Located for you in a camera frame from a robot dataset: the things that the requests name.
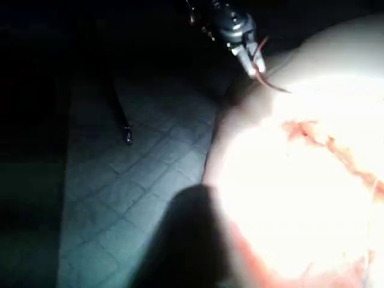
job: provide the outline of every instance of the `floor tile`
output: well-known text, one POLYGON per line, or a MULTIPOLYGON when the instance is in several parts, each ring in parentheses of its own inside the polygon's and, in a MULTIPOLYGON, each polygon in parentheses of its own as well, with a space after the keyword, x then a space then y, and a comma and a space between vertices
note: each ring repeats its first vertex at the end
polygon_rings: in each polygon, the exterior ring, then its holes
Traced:
POLYGON ((97 233, 112 225, 119 215, 97 198, 80 202, 68 219, 68 226, 75 229, 84 240, 92 239, 97 233))
POLYGON ((119 220, 97 237, 98 243, 120 264, 134 257, 146 241, 147 234, 125 219, 119 220))
POLYGON ((208 130, 209 126, 201 122, 179 122, 172 127, 170 135, 183 142, 193 144, 198 141, 208 130))
POLYGON ((158 132, 146 125, 137 125, 132 128, 134 144, 132 148, 143 154, 148 151, 161 139, 163 133, 158 132))
POLYGON ((153 159, 170 164, 185 156, 189 150, 188 144, 168 137, 159 141, 148 155, 153 159))
POLYGON ((164 163, 144 157, 128 170, 125 176, 132 182, 144 188, 149 188, 166 169, 167 165, 164 163))
POLYGON ((212 129, 208 130, 194 145, 193 148, 202 154, 208 152, 212 142, 212 129))
POLYGON ((187 175, 194 182, 200 182, 206 156, 197 150, 191 150, 186 156, 175 163, 175 168, 187 175))
POLYGON ((111 275, 97 288, 128 288, 130 279, 137 266, 137 259, 131 259, 129 263, 122 265, 118 271, 111 275))
POLYGON ((148 193, 128 210, 125 217, 140 229, 152 233, 166 207, 165 201, 148 193))
POLYGON ((89 242, 73 251, 65 260, 70 283, 75 288, 89 288, 105 280, 118 268, 117 261, 96 242, 89 242))
POLYGON ((176 193, 192 185, 191 179, 171 168, 156 181, 151 192, 165 201, 170 201, 176 193))
POLYGON ((97 195, 97 199, 122 215, 144 193, 142 187, 131 182, 123 174, 114 183, 104 188, 97 195))
POLYGON ((120 141, 103 152, 98 161, 100 164, 109 165, 117 173, 123 173, 136 163, 141 156, 132 146, 120 141))

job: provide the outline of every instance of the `tiled surface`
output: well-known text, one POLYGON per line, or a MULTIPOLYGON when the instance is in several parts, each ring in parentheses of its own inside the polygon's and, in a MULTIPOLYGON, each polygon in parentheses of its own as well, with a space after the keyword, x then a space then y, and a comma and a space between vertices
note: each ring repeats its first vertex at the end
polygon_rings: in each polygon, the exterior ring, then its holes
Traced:
POLYGON ((60 288, 126 287, 169 200, 201 179, 215 104, 178 77, 124 79, 116 88, 133 146, 100 84, 83 75, 72 83, 60 288))

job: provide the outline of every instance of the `blood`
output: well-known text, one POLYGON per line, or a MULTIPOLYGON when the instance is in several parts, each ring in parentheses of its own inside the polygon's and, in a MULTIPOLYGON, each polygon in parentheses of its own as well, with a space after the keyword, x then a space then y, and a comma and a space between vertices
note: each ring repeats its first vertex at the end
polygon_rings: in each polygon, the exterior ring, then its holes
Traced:
MULTIPOLYGON (((328 149, 337 159, 339 159, 345 166, 345 168, 353 175, 360 177, 364 184, 373 188, 377 175, 373 172, 361 171, 357 168, 355 159, 350 151, 346 147, 340 147, 336 144, 336 141, 333 137, 328 137, 326 143, 319 143, 316 140, 316 124, 317 121, 307 121, 307 122, 285 122, 282 125, 282 128, 287 131, 288 139, 293 140, 299 137, 304 137, 309 145, 324 147, 328 149)), ((384 183, 378 181, 375 189, 375 198, 382 199, 384 198, 384 183)))

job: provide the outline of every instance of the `grid pattern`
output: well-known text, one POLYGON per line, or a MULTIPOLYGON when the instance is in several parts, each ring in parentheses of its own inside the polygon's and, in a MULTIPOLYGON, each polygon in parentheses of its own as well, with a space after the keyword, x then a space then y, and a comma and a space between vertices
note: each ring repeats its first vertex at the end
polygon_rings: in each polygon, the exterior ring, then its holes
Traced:
POLYGON ((177 77, 115 85, 133 146, 97 81, 71 84, 59 288, 124 287, 168 201, 201 179, 216 105, 177 77))

